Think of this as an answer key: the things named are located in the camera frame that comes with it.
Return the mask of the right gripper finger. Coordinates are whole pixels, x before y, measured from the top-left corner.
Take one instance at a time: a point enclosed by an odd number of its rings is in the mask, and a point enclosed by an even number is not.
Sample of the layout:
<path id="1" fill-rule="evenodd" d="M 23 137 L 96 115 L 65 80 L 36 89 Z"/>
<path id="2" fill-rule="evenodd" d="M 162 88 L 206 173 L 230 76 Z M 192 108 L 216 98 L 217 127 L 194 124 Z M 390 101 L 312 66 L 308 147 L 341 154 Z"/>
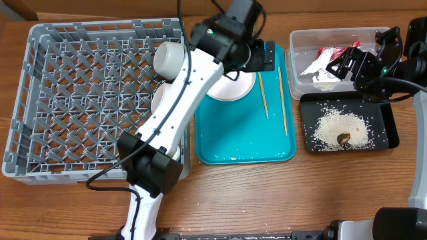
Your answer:
<path id="1" fill-rule="evenodd" d="M 346 78 L 347 68 L 338 63 L 329 63 L 326 65 L 326 75 L 332 82 L 341 82 Z"/>
<path id="2" fill-rule="evenodd" d="M 348 67 L 352 60 L 352 52 L 354 48 L 347 48 L 339 57 L 333 60 L 330 65 L 338 67 Z"/>

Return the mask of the white red wrapper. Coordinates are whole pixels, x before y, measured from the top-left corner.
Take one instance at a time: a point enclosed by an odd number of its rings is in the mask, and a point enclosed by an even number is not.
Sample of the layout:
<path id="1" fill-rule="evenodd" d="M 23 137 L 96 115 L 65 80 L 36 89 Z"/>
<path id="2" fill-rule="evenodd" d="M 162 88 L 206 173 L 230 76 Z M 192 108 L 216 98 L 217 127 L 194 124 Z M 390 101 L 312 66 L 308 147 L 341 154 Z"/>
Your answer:
<path id="1" fill-rule="evenodd" d="M 323 47 L 318 50 L 318 58 L 313 61 L 300 76 L 311 75 L 313 83 L 321 83 L 315 88 L 321 91 L 331 91 L 335 88 L 336 83 L 342 80 L 332 75 L 326 70 L 326 67 L 333 60 L 337 59 L 347 47 Z"/>

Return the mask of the large white plate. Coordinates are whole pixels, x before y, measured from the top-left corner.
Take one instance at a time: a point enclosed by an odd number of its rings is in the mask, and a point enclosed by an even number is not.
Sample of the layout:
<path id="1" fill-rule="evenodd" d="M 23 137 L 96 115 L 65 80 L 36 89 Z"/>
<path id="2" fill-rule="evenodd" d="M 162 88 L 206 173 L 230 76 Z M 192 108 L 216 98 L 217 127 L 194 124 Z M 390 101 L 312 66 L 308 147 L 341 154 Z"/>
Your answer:
<path id="1" fill-rule="evenodd" d="M 207 92 L 207 95 L 218 101 L 236 101 L 245 97 L 253 88 L 256 81 L 255 73 L 240 72 L 236 81 L 236 72 L 229 72 L 227 78 L 222 75 Z"/>

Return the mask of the white rice pile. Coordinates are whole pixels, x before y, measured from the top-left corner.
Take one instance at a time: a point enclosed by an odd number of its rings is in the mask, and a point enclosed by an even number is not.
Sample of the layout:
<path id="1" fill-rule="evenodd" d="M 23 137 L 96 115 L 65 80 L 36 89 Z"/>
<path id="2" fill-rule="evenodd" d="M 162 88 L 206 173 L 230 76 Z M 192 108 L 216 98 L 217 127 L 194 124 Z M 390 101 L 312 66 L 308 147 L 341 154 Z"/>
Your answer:
<path id="1" fill-rule="evenodd" d="M 385 127 L 377 122 L 375 117 L 364 117 L 361 114 L 325 106 L 315 125 L 310 127 L 311 133 L 306 133 L 306 141 L 313 152 L 374 150 L 388 148 Z M 337 136 L 349 133 L 349 142 L 340 146 Z"/>

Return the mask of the grey bowl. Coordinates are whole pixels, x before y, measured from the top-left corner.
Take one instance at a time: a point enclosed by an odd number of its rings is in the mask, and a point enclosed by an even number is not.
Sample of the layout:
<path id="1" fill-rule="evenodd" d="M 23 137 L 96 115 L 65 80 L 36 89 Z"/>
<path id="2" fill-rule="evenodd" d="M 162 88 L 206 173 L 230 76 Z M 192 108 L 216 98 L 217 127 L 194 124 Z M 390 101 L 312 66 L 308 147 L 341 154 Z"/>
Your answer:
<path id="1" fill-rule="evenodd" d="M 181 43 L 163 42 L 155 52 L 153 68 L 157 74 L 171 81 L 179 74 L 184 56 Z"/>

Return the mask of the small white pink plate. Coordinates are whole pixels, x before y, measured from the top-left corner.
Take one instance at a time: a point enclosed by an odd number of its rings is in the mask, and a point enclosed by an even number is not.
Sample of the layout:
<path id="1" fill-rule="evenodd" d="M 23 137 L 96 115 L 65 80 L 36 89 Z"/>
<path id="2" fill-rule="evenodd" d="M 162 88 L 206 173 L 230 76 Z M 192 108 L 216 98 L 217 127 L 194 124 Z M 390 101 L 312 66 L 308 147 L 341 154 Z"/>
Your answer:
<path id="1" fill-rule="evenodd" d="M 155 93 L 153 94 L 152 100 L 151 100 L 151 112 L 154 113 L 156 109 L 159 107 L 161 102 L 165 99 L 167 96 L 169 90 L 171 89 L 170 83 L 164 83 L 160 85 Z"/>

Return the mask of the white cup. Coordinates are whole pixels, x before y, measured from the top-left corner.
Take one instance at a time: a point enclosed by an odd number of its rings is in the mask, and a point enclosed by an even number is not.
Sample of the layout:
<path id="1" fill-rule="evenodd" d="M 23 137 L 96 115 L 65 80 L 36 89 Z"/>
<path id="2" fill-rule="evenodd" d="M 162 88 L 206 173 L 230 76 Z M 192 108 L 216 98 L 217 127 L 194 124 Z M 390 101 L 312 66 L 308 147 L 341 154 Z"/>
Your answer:
<path id="1" fill-rule="evenodd" d="M 173 154 L 172 159 L 179 161 L 180 157 L 181 157 L 181 149 L 180 147 L 177 147 L 175 153 Z"/>

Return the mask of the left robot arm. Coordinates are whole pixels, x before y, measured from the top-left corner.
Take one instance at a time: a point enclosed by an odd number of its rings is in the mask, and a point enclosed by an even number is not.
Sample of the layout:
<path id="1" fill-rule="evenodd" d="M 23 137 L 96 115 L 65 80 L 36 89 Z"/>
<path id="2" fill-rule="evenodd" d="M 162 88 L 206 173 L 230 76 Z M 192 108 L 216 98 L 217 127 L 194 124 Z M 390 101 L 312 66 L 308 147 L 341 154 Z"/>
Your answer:
<path id="1" fill-rule="evenodd" d="M 163 101 L 132 135 L 124 131 L 118 141 L 119 164 L 126 171 L 133 194 L 126 224 L 118 239 L 152 239 L 163 195 L 170 192 L 183 165 L 176 155 L 181 134 L 208 90 L 230 71 L 271 71 L 260 32 L 254 31 L 266 11 L 257 1 L 233 1 L 194 26 L 185 41 L 177 67 L 156 59 L 156 73 L 173 83 Z"/>

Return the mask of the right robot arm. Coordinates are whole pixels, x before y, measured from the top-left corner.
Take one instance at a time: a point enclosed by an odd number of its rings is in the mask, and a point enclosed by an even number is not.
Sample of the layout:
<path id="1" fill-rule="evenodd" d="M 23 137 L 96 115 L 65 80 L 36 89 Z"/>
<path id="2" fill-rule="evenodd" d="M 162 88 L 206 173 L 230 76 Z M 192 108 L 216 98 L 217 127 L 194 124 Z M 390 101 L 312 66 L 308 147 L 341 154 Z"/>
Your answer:
<path id="1" fill-rule="evenodd" d="M 378 31 L 376 54 L 347 48 L 327 64 L 339 79 L 351 76 L 354 89 L 372 103 L 411 99 L 415 170 L 406 207 L 382 207 L 373 219 L 332 221 L 323 239 L 425 239 L 426 238 L 426 18 L 408 24 L 406 37 L 399 27 Z"/>

